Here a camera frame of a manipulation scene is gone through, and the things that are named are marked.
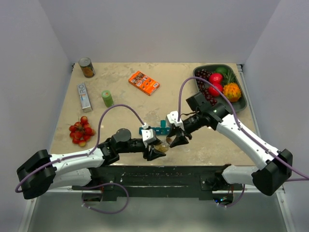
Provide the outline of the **clear pill bottle yellow capsules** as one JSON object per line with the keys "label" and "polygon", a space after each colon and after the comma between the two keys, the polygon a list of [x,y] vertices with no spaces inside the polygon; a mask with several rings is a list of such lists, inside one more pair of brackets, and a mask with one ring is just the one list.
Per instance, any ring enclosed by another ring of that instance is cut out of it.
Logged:
{"label": "clear pill bottle yellow capsules", "polygon": [[155,145],[154,148],[162,153],[166,153],[169,150],[169,143],[162,141],[161,143]]}

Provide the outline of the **teal weekly pill organizer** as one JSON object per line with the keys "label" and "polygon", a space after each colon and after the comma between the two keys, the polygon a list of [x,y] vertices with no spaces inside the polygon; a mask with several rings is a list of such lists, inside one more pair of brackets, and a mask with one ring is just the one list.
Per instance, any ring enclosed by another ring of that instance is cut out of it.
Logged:
{"label": "teal weekly pill organizer", "polygon": [[170,133],[171,127],[167,126],[166,120],[160,121],[160,127],[152,127],[156,135],[167,136]]}

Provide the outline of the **clear bottle lid orange label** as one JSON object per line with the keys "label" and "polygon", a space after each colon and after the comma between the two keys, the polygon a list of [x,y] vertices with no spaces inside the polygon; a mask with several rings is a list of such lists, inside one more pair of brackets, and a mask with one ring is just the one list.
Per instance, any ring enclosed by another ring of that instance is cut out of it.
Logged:
{"label": "clear bottle lid orange label", "polygon": [[168,145],[171,145],[172,142],[173,142],[173,139],[172,139],[172,138],[170,138],[170,137],[167,137],[167,138],[166,138],[166,143],[167,143]]}

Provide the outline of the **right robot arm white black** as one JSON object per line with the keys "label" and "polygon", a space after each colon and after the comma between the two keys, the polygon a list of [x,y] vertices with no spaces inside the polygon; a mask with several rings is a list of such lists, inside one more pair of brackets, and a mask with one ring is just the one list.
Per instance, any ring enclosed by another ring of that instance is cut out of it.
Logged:
{"label": "right robot arm white black", "polygon": [[193,132],[210,127],[230,139],[255,164],[227,165],[215,178],[217,188],[225,190],[232,184],[252,185],[264,195],[271,196],[291,177],[293,155],[289,150],[271,146],[240,123],[223,104],[211,106],[201,93],[186,101],[195,112],[192,116],[181,120],[177,111],[166,116],[167,124],[171,127],[169,137],[175,137],[170,147],[186,145],[192,139]]}

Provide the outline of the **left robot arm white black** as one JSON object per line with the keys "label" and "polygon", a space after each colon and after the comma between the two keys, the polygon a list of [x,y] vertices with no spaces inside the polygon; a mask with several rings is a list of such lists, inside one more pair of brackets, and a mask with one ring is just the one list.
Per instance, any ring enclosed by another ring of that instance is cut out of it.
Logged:
{"label": "left robot arm white black", "polygon": [[90,170],[117,162],[122,153],[142,153],[147,161],[164,157],[169,145],[159,140],[153,129],[141,132],[142,137],[135,139],[128,129],[122,128],[96,148],[80,152],[57,155],[40,150],[17,169],[17,192],[30,200],[59,187],[96,189],[100,178]]}

